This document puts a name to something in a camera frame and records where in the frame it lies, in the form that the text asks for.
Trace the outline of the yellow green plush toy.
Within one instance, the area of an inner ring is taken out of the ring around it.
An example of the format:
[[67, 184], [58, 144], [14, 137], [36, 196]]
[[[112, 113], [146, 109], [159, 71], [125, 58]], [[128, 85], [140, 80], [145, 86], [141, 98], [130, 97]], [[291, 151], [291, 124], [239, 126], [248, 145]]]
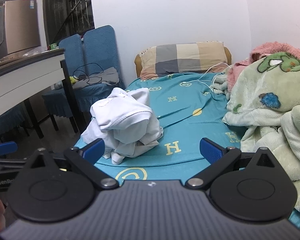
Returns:
[[69, 78], [70, 78], [70, 82], [71, 82], [72, 85], [74, 85], [74, 84], [78, 81], [78, 80], [77, 80], [75, 77], [73, 77], [73, 76], [70, 76]]

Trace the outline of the blue covered chair near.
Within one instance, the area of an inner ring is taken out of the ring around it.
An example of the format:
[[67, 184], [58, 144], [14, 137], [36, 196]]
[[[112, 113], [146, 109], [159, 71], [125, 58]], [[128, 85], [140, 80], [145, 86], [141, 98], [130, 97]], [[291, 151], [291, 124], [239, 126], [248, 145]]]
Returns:
[[112, 26], [105, 25], [87, 31], [81, 37], [84, 64], [75, 74], [93, 74], [114, 67], [119, 74], [119, 82], [115, 85], [98, 84], [81, 89], [73, 89], [79, 110], [89, 112], [93, 103], [110, 95], [115, 87], [124, 89], [115, 31]]

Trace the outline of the teal patterned bed sheet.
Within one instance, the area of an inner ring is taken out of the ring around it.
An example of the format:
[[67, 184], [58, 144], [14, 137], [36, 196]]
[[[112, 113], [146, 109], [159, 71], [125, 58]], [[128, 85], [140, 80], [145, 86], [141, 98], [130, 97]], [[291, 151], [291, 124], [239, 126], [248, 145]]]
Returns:
[[247, 211], [261, 202], [261, 193], [274, 192], [275, 158], [269, 166], [262, 147], [250, 151], [247, 168], [218, 178], [208, 190], [189, 189], [188, 179], [210, 163], [199, 144], [209, 138], [222, 146], [241, 150], [243, 129], [226, 125], [226, 98], [199, 84], [186, 84], [191, 76], [174, 74], [155, 81], [137, 80], [125, 90], [150, 91], [163, 136], [155, 146], [119, 165], [103, 158], [98, 168], [121, 186], [101, 192], [84, 215], [81, 239], [300, 239], [300, 230], [283, 219], [269, 224], [244, 222], [221, 211], [214, 195], [233, 208]]

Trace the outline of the blue covered chair far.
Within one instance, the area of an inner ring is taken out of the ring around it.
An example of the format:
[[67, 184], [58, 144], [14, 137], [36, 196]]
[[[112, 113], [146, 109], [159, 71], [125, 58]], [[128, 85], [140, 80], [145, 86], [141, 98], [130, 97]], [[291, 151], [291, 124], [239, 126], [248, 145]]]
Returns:
[[82, 41], [77, 34], [61, 40], [58, 49], [45, 51], [41, 55], [44, 59], [40, 61], [40, 70], [44, 74], [56, 75], [56, 81], [62, 81], [61, 74], [63, 78], [78, 75], [75, 71], [84, 64]]

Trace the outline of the cardboard box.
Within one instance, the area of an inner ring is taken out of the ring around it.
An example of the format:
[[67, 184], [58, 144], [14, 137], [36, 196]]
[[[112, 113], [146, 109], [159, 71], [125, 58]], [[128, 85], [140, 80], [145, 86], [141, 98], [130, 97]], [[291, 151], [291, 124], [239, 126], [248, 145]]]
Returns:
[[6, 54], [41, 45], [36, 0], [14, 0], [5, 3]]

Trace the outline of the dark window with grille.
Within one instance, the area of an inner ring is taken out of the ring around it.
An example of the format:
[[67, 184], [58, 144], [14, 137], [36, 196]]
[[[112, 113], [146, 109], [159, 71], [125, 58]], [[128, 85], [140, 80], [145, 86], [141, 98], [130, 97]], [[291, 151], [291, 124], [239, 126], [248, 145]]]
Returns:
[[95, 27], [91, 0], [43, 0], [43, 15], [48, 45]]

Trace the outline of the white black desk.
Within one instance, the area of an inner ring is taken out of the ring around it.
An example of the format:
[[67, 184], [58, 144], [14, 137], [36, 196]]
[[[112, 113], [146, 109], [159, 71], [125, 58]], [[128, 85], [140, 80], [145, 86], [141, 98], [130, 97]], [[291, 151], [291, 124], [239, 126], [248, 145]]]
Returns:
[[42, 139], [44, 136], [29, 98], [61, 81], [75, 124], [83, 132], [86, 122], [77, 104], [64, 52], [64, 49], [49, 50], [0, 66], [0, 116], [24, 102], [30, 121]]

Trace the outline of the plaid pillow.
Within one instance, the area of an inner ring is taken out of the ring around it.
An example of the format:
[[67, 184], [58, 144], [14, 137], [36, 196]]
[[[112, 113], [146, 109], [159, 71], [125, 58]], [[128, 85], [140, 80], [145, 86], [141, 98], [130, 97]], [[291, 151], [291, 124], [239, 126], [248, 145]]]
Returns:
[[137, 77], [142, 80], [175, 73], [217, 73], [231, 62], [230, 50], [219, 41], [154, 46], [134, 60]]

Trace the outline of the grey cloth on chair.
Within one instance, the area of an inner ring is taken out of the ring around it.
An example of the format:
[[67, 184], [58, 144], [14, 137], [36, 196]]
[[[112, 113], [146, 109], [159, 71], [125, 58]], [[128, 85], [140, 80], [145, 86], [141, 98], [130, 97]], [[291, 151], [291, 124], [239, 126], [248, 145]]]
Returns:
[[73, 89], [81, 89], [98, 84], [115, 85], [119, 82], [119, 74], [114, 67], [100, 72], [94, 72], [93, 74], [82, 73], [74, 75], [74, 77], [78, 81], [72, 85]]

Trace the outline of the green cartoon fleece blanket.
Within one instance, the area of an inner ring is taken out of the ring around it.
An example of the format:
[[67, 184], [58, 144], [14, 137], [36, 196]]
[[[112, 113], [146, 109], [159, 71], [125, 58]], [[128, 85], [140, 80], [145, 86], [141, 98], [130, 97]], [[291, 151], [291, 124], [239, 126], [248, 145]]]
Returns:
[[300, 58], [282, 51], [246, 66], [230, 92], [223, 122], [247, 128], [242, 151], [271, 150], [297, 189], [300, 212]]

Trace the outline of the white t-shirt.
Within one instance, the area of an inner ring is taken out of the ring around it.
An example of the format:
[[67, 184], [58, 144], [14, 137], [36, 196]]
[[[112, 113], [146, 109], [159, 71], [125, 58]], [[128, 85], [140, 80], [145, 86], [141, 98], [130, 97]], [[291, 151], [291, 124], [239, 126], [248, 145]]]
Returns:
[[164, 133], [150, 107], [148, 88], [129, 92], [114, 88], [107, 98], [92, 104], [90, 114], [91, 121], [81, 139], [86, 144], [98, 138], [103, 139], [103, 156], [111, 159], [114, 165], [158, 146]]

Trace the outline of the small green box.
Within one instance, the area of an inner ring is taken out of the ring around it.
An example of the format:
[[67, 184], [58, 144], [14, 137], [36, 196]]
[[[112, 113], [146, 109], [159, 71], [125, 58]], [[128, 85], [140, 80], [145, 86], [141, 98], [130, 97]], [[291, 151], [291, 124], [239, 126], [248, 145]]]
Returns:
[[57, 43], [50, 44], [49, 48], [50, 50], [58, 49], [58, 44]]

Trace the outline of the blue covered chair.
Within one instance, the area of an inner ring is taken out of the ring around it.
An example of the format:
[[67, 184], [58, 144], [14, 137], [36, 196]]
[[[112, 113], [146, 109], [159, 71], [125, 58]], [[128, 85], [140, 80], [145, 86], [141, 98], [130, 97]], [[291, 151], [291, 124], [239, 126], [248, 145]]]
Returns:
[[84, 64], [82, 41], [77, 34], [61, 40], [58, 49], [45, 51], [41, 55], [44, 59], [40, 61], [40, 70], [44, 74], [56, 75], [56, 81], [62, 81], [61, 74], [63, 78], [78, 75], [75, 71]]
[[84, 64], [75, 74], [93, 74], [114, 67], [119, 74], [119, 82], [115, 85], [98, 84], [81, 89], [73, 89], [79, 110], [89, 112], [93, 103], [110, 95], [115, 87], [124, 89], [115, 31], [112, 26], [105, 25], [87, 31], [81, 37]]

